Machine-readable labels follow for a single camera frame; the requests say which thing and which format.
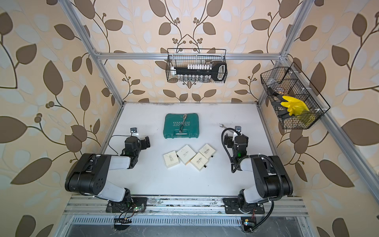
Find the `cream jewelry box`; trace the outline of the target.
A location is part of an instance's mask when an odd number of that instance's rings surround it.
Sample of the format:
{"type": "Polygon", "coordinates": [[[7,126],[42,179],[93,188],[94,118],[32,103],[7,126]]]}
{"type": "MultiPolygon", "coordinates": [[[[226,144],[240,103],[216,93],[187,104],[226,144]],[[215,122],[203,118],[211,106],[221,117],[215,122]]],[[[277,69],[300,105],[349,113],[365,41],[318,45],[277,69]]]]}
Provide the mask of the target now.
{"type": "Polygon", "coordinates": [[[167,168],[171,168],[180,164],[179,158],[175,151],[164,154],[163,158],[164,158],[165,165],[167,168]]]}
{"type": "Polygon", "coordinates": [[[176,152],[179,160],[187,165],[191,159],[196,155],[196,152],[189,146],[185,145],[182,149],[176,152]]]}
{"type": "Polygon", "coordinates": [[[202,155],[201,153],[197,153],[191,160],[190,163],[198,170],[201,171],[203,168],[206,167],[209,160],[202,155]]]}
{"type": "Polygon", "coordinates": [[[199,152],[208,160],[213,157],[213,155],[216,153],[216,150],[212,148],[209,144],[205,144],[199,152]]]}

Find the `green plastic tool case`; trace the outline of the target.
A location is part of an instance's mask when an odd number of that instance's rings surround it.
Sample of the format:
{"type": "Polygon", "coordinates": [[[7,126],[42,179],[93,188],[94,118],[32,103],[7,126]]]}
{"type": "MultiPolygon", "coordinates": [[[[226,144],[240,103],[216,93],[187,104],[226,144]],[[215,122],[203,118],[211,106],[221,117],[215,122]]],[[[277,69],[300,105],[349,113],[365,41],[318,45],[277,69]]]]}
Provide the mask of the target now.
{"type": "Polygon", "coordinates": [[[164,121],[163,136],[165,139],[198,138],[198,114],[167,114],[164,121]]]}

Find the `black socket holder tool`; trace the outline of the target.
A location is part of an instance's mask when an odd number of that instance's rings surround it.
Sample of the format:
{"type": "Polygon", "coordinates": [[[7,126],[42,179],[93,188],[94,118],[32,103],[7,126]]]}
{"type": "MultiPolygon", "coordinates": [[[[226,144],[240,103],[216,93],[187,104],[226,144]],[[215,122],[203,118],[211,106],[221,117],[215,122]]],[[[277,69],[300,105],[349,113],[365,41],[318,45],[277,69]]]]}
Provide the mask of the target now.
{"type": "Polygon", "coordinates": [[[170,67],[170,75],[178,79],[200,82],[223,82],[227,77],[226,62],[209,62],[208,64],[188,64],[170,67]]]}

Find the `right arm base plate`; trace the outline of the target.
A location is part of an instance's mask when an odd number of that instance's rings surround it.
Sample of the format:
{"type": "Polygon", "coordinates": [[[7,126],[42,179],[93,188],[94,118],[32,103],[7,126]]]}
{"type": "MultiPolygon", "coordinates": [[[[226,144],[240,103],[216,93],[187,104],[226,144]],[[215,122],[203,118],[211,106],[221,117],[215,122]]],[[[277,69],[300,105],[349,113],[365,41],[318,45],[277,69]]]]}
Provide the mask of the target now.
{"type": "Polygon", "coordinates": [[[238,198],[223,198],[226,214],[265,214],[265,209],[257,203],[246,203],[238,198]]]}

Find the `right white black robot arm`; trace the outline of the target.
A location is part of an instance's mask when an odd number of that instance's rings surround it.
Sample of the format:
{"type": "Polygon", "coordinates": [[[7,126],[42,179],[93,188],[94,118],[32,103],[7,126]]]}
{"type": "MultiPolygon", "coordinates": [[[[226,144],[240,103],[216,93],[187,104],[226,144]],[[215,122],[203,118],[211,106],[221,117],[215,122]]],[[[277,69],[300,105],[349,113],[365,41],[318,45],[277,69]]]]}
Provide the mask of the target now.
{"type": "Polygon", "coordinates": [[[260,204],[293,194],[292,181],[278,156],[249,155],[249,138],[235,128],[225,128],[221,140],[231,162],[231,172],[253,173],[254,185],[242,189],[238,195],[239,209],[248,212],[260,204]]]}

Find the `yellow rubber glove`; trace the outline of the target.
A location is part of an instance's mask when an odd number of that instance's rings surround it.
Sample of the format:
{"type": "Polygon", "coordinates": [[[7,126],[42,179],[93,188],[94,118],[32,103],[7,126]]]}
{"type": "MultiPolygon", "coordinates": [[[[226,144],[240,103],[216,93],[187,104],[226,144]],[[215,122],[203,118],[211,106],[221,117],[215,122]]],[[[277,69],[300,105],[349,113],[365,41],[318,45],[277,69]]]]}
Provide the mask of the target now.
{"type": "Polygon", "coordinates": [[[282,102],[281,105],[288,109],[290,116],[299,116],[310,112],[308,106],[302,100],[291,96],[283,96],[287,102],[282,102]]]}

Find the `silver wrench on case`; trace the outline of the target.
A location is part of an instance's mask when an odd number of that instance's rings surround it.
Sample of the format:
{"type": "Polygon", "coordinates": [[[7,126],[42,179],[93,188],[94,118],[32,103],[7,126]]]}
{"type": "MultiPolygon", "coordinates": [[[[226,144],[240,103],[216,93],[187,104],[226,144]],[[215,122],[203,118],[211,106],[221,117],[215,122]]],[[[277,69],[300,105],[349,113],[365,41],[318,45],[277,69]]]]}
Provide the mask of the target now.
{"type": "Polygon", "coordinates": [[[186,119],[187,119],[187,114],[184,114],[184,115],[183,115],[183,120],[182,120],[181,125],[180,125],[180,128],[179,128],[179,133],[182,133],[182,132],[183,132],[184,123],[185,123],[186,119]]]}

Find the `black pliers in basket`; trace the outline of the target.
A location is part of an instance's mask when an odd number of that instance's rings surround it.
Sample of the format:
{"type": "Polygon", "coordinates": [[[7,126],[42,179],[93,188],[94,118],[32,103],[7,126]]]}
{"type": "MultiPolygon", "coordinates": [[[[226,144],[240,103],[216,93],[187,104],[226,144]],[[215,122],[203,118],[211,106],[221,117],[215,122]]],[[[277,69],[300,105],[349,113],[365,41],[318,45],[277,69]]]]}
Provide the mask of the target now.
{"type": "Polygon", "coordinates": [[[274,110],[277,112],[278,117],[280,119],[290,118],[288,109],[281,105],[282,102],[287,102],[287,100],[284,99],[283,95],[281,95],[271,87],[268,87],[268,92],[269,95],[274,99],[274,101],[271,104],[274,110]]]}

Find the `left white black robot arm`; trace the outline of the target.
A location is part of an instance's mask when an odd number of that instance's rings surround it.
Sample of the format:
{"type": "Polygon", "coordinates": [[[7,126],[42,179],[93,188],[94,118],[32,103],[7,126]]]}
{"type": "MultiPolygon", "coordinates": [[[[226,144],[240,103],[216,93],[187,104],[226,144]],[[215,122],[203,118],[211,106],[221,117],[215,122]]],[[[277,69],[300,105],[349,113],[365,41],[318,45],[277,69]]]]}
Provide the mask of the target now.
{"type": "Polygon", "coordinates": [[[83,196],[91,195],[118,203],[131,203],[127,188],[122,188],[107,180],[108,172],[119,169],[133,169],[140,152],[150,148],[148,136],[143,140],[127,136],[120,155],[85,153],[68,173],[65,189],[83,196]]]}

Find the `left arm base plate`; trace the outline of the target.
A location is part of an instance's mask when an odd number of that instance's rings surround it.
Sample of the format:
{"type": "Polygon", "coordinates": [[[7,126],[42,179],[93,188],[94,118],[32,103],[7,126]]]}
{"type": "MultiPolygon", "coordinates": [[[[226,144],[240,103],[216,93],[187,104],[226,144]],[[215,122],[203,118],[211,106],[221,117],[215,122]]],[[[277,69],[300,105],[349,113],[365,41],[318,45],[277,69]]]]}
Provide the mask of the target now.
{"type": "Polygon", "coordinates": [[[108,201],[106,212],[107,213],[132,213],[143,212],[147,206],[146,197],[132,197],[128,201],[113,202],[108,201]]]}

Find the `aluminium front rail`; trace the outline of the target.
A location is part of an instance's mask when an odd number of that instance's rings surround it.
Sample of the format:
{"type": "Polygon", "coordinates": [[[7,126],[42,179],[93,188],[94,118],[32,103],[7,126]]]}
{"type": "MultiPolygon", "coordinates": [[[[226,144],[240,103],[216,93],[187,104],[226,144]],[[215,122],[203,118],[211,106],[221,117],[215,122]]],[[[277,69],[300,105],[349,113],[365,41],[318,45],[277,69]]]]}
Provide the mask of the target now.
{"type": "MultiPolygon", "coordinates": [[[[241,212],[234,197],[221,196],[133,196],[137,206],[146,199],[143,215],[163,216],[249,216],[241,212]]],[[[74,195],[70,198],[65,215],[111,215],[120,213],[106,200],[90,196],[74,195]]],[[[300,197],[284,197],[274,202],[272,217],[309,217],[308,210],[300,197]]]]}

